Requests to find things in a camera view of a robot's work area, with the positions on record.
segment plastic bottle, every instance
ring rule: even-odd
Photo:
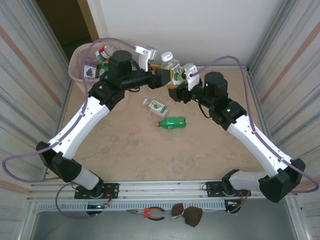
[[[173,70],[172,82],[169,82],[168,84],[180,85],[184,81],[181,76],[180,62],[174,59],[174,56],[170,51],[162,53],[161,60],[163,61],[161,67],[164,69]]]
[[[105,60],[109,59],[115,51],[122,49],[123,48],[119,44],[107,42],[102,48],[95,52],[95,56],[100,62],[104,62]]]
[[[98,78],[100,78],[102,74],[104,74],[105,72],[107,72],[109,70],[108,63],[98,64],[96,67],[98,68]]]
[[[168,107],[154,99],[145,98],[142,104],[150,108],[150,111],[164,118],[168,112]]]
[[[185,117],[168,117],[162,121],[157,121],[155,124],[157,127],[164,129],[184,129],[187,125]]]

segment green soda bottle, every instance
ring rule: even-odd
[[[185,117],[168,117],[162,121],[157,121],[155,124],[157,127],[162,127],[164,129],[183,129],[186,127]]]

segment bottle label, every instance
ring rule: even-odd
[[[103,61],[105,61],[105,60],[110,58],[110,56],[105,52],[104,47],[102,47],[99,50],[97,50],[95,52],[95,56],[101,62],[103,62]]]
[[[184,81],[181,76],[180,64],[177,64],[175,67],[172,68],[172,70],[173,70],[173,78],[172,78],[173,85],[180,85]]]
[[[85,79],[95,79],[97,73],[97,65],[92,62],[84,63],[84,78]]]
[[[162,103],[156,101],[156,100],[152,100],[152,102],[149,104],[149,107],[158,111],[159,113],[164,113],[165,110],[167,109],[166,105],[163,105]]]

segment doorway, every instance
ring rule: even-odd
[[[87,0],[36,0],[36,3],[68,60],[79,46],[99,38]]]

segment marble surface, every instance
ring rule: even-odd
[[[228,81],[229,97],[247,109],[240,70],[219,72]],[[111,112],[103,118],[74,156],[77,162],[103,180],[219,179],[232,169],[263,171],[259,162],[240,141],[202,115],[196,102],[174,102],[166,87],[152,90],[144,86],[138,93],[129,92],[127,97],[125,110]],[[156,127],[156,121],[162,118],[142,105],[144,98],[167,105],[167,117],[185,117],[186,128],[167,130]],[[83,93],[74,84],[64,125],[83,100]],[[254,122],[260,127],[251,95],[250,103]]]

